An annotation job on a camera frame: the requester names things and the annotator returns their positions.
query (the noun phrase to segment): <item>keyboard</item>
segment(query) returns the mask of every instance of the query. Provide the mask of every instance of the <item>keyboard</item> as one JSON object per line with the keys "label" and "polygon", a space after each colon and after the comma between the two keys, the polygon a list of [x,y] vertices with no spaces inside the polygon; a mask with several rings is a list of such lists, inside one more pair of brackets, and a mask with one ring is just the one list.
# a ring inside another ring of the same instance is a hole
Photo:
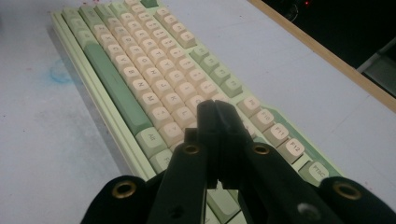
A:
{"label": "keyboard", "polygon": [[[161,2],[65,7],[51,18],[134,175],[149,180],[166,169],[205,100],[234,105],[253,140],[275,147],[310,184],[341,175]],[[244,222],[235,190],[208,190],[205,223]]]}

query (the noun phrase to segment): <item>blue ink mark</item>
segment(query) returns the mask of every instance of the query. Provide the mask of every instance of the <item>blue ink mark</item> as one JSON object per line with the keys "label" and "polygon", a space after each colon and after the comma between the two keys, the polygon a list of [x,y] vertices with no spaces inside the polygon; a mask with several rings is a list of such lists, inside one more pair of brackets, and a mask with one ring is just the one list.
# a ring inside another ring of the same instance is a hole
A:
{"label": "blue ink mark", "polygon": [[49,69],[49,75],[53,81],[59,84],[67,84],[73,82],[73,79],[70,77],[69,72],[66,69],[68,63],[70,63],[68,59],[60,59]]}

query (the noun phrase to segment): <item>spacebar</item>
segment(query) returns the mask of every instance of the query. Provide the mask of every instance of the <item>spacebar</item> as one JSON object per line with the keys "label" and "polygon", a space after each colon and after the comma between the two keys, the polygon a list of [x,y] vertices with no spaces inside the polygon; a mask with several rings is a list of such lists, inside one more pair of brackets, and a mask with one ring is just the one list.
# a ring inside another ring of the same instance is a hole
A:
{"label": "spacebar", "polygon": [[149,117],[140,107],[102,47],[98,44],[89,44],[84,52],[133,135],[152,127]]}

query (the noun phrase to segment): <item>mechanical keyboard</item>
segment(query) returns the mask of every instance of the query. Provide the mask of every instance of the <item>mechanical keyboard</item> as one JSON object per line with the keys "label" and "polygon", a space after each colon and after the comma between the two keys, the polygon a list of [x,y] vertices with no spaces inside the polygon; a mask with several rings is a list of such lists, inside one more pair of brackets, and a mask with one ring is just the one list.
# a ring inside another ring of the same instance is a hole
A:
{"label": "mechanical keyboard", "polygon": [[[234,105],[254,141],[274,146],[305,181],[341,175],[161,2],[65,7],[51,18],[134,175],[148,180],[166,169],[209,99]],[[234,190],[208,191],[205,223],[244,221]]]}

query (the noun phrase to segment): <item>desk surface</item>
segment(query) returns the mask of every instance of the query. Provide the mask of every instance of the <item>desk surface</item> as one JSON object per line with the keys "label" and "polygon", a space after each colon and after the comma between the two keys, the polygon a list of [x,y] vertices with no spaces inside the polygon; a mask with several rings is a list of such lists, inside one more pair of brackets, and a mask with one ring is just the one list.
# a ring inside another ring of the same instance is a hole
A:
{"label": "desk surface", "polygon": [[[1,3],[1,223],[79,223],[102,186],[129,173],[50,21],[53,10],[93,2]],[[164,2],[256,96],[396,210],[394,112],[246,0]]]}

